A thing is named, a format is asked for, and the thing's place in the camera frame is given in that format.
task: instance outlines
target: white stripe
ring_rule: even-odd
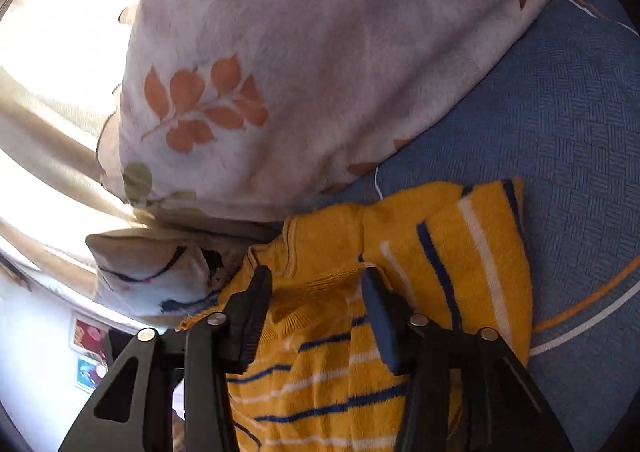
[[[244,415],[234,404],[233,402],[231,403],[231,407],[234,410],[234,413],[237,416],[240,417],[240,419],[244,420],[245,422],[247,422],[249,425],[254,426],[255,428],[257,428],[258,430],[261,431],[266,431],[267,428],[264,425],[261,425],[260,423],[258,423],[257,421],[255,421],[254,418],[250,418],[249,416]]]
[[[256,358],[253,362],[251,362],[251,365],[257,366],[259,364],[273,362],[273,359],[276,358],[277,356],[280,356],[282,353],[294,353],[295,351],[297,351],[295,349],[286,348],[285,345],[287,345],[286,340],[283,342],[281,350],[271,353],[271,355],[266,356],[265,358]]]
[[[588,15],[591,15],[593,18],[601,18],[598,17],[596,15],[593,15],[593,13],[590,12],[590,10],[588,10],[587,8],[585,8],[584,6],[581,6],[580,4],[578,4],[577,2],[575,2],[574,0],[568,0],[572,5],[574,5],[576,8],[580,8],[581,10],[583,10],[585,13],[587,13]],[[615,20],[612,20],[611,22],[614,22],[616,24],[619,24],[620,26],[622,26],[623,28],[627,28],[631,33],[633,33],[636,36],[640,36],[638,35],[638,32],[633,29],[630,28],[629,26],[627,26],[626,24],[622,24],[621,22],[617,22]]]
[[[347,304],[353,304],[354,302],[359,301],[362,298],[362,288],[358,286],[356,291],[353,293],[353,296],[345,298],[345,302]]]
[[[509,324],[509,313],[507,311],[507,305],[504,301],[504,292],[500,284],[500,277],[498,276],[498,270],[495,267],[494,256],[491,253],[491,248],[486,240],[484,230],[480,224],[480,220],[474,212],[473,204],[468,197],[462,198],[458,201],[458,209],[465,220],[466,227],[471,233],[471,237],[476,244],[476,249],[482,260],[482,267],[484,268],[484,278],[486,284],[489,287],[491,293],[491,302],[494,305],[495,321],[498,324],[498,332],[500,336],[511,346],[511,325]]]
[[[381,436],[371,439],[352,439],[348,437],[323,437],[319,435],[307,436],[298,439],[267,439],[264,444],[270,447],[279,445],[307,445],[317,443],[319,445],[351,448],[352,450],[372,450],[374,448],[386,448],[396,443],[396,436]]]
[[[291,350],[291,343],[293,342],[293,335],[290,335],[289,338],[287,338],[284,341],[284,350],[285,351],[290,351]]]
[[[385,197],[382,195],[382,191],[378,186],[378,168],[376,167],[376,173],[373,175],[373,186],[376,188],[376,192],[378,193],[378,197],[380,201],[382,201]]]
[[[532,348],[529,354],[531,356],[541,355],[542,353],[545,353],[553,348],[561,346],[562,344],[564,344],[565,342],[568,342],[572,338],[577,337],[581,333],[584,333],[587,329],[591,329],[598,322],[602,322],[606,317],[611,315],[614,311],[618,310],[626,301],[628,301],[636,293],[638,293],[638,291],[640,291],[640,280],[631,289],[629,289],[629,291],[627,291],[623,296],[621,296],[617,301],[615,301],[610,306],[604,308],[596,316],[590,318],[589,320],[575,327],[571,331],[568,331],[564,335],[561,335],[558,338],[554,338],[553,340],[549,340],[549,342],[547,342],[546,344],[541,344],[539,346]]]
[[[380,243],[380,252],[382,253],[383,257],[386,258],[388,263],[391,264],[391,267],[402,280],[405,299],[411,305],[412,309],[416,309],[418,307],[418,301],[415,297],[414,289],[411,287],[411,279],[409,279],[409,276],[406,274],[405,270],[396,260],[396,256],[393,254],[393,252],[391,251],[391,247],[389,246],[389,241],[382,241]]]
[[[380,358],[380,351],[377,349],[373,349],[371,351],[368,351],[367,353],[359,353],[357,355],[349,356],[349,365],[352,366],[354,364],[369,362],[370,360],[375,360],[376,358]]]
[[[349,357],[349,366],[354,364],[361,364],[364,362],[369,362],[370,360],[375,360],[380,358],[380,353],[377,349],[360,353],[357,355],[351,355]],[[335,378],[341,378],[349,374],[349,367],[344,367],[340,369],[331,369],[325,372],[319,372],[318,374],[314,374],[308,378],[303,378],[302,380],[298,380],[296,382],[291,382],[290,384],[284,384],[281,389],[272,390],[268,394],[263,394],[261,396],[255,396],[253,398],[236,398],[232,396],[232,399],[235,402],[249,404],[249,403],[259,403],[259,402],[267,402],[271,398],[276,398],[278,396],[283,396],[284,394],[289,394],[290,392],[295,392],[296,390],[300,390],[302,388],[309,387],[313,384],[320,384],[321,382],[326,382],[327,380],[333,380]]]

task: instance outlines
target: colorful picture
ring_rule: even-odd
[[[106,374],[106,367],[85,356],[78,356],[76,367],[76,385],[86,392],[94,392]]]
[[[106,355],[102,346],[107,328],[88,319],[74,317],[71,332],[71,348],[81,355],[104,362]]]

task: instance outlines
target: orange stripe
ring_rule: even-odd
[[[603,15],[602,13],[600,13],[599,10],[593,4],[591,4],[590,2],[586,2],[585,0],[575,0],[575,2],[577,2],[581,6],[584,6],[585,8],[589,8],[599,18],[604,18],[606,20],[611,20],[608,16]]]
[[[540,333],[540,331],[544,331],[545,329],[550,329],[552,327],[557,326],[559,323],[564,322],[568,318],[571,318],[575,314],[580,313],[580,311],[587,309],[591,304],[603,298],[609,291],[614,289],[617,285],[619,285],[623,280],[625,280],[631,273],[633,273],[636,269],[640,268],[640,255],[637,255],[634,260],[632,260],[628,265],[626,265],[622,271],[617,274],[614,278],[612,278],[609,282],[607,282],[600,289],[591,293],[586,299],[578,302],[578,304],[572,305],[569,309],[562,311],[561,314],[556,315],[555,317],[549,318],[536,324],[533,326],[534,333]]]

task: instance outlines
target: curtain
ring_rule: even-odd
[[[95,156],[124,71],[118,17],[137,1],[14,0],[0,21],[0,252],[89,300],[84,238],[154,222],[102,188]]]

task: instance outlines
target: orange leaf print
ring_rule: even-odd
[[[218,90],[218,96],[233,91],[240,83],[241,71],[238,55],[221,58],[211,67],[211,83]]]
[[[175,152],[187,153],[193,148],[189,133],[181,128],[171,128],[165,136],[166,144]]]
[[[178,129],[188,135],[193,143],[207,143],[214,139],[211,128],[202,120],[180,120]]]
[[[379,163],[374,163],[374,162],[353,163],[347,167],[347,170],[352,174],[360,177],[360,176],[364,176],[365,174],[368,174],[372,170],[375,170],[375,168],[378,165]]]
[[[234,103],[238,111],[240,111],[240,114],[252,125],[261,127],[269,117],[269,111],[267,111],[262,104],[247,102],[245,100],[234,100]]]
[[[171,78],[169,92],[178,114],[195,109],[204,92],[204,80],[197,73],[180,70]]]
[[[413,140],[411,138],[407,138],[405,140],[394,140],[394,147],[396,148],[396,150],[400,150],[405,145],[409,145],[409,143],[411,143],[412,141]]]
[[[204,112],[214,124],[223,128],[236,129],[244,127],[244,118],[228,107],[214,107]]]
[[[253,75],[250,75],[248,79],[244,81],[244,84],[242,84],[240,89],[240,94],[250,102],[262,103],[262,97],[260,96],[258,89],[255,87]]]
[[[145,98],[151,110],[162,120],[169,113],[169,99],[162,82],[158,78],[156,68],[151,66],[151,71],[145,78]]]

